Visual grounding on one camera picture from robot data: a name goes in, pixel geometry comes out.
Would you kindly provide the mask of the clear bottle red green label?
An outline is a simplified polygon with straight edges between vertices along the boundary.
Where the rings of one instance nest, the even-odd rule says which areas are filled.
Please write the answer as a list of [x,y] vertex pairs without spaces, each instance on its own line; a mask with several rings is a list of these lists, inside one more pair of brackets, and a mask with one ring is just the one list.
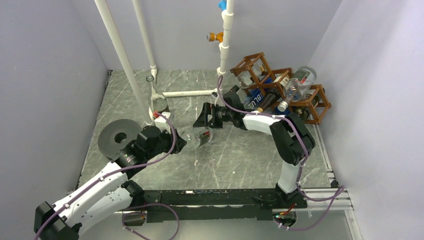
[[181,129],[180,137],[186,141],[182,151],[194,151],[209,143],[213,138],[212,129],[209,127],[187,126]]

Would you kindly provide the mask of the clear bottle dark label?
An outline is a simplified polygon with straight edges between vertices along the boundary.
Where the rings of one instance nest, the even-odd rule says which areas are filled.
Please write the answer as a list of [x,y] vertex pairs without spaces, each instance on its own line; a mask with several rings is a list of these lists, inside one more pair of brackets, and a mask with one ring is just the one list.
[[284,86],[284,99],[279,103],[277,109],[284,112],[291,102],[302,100],[316,81],[317,76],[317,72],[310,66],[302,66],[297,69]]

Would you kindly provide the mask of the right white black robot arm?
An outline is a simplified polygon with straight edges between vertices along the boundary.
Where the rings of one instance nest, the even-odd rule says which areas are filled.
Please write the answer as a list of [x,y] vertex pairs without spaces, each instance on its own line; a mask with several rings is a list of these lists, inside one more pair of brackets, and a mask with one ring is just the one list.
[[277,151],[283,160],[281,175],[276,184],[276,203],[289,207],[299,194],[299,172],[302,161],[316,146],[311,133],[303,121],[294,113],[288,115],[247,112],[241,102],[237,86],[223,95],[224,106],[205,102],[193,127],[221,129],[224,122],[231,122],[236,128],[257,131],[272,136]]

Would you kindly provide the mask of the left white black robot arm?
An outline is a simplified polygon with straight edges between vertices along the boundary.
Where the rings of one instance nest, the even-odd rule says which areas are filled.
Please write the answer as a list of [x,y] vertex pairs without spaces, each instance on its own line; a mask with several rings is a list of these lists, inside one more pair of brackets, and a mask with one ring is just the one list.
[[97,175],[63,199],[36,208],[36,240],[77,240],[114,212],[139,209],[146,202],[145,191],[131,178],[154,157],[177,154],[187,145],[175,128],[125,122],[129,126],[111,123],[101,131],[98,148],[109,162]]

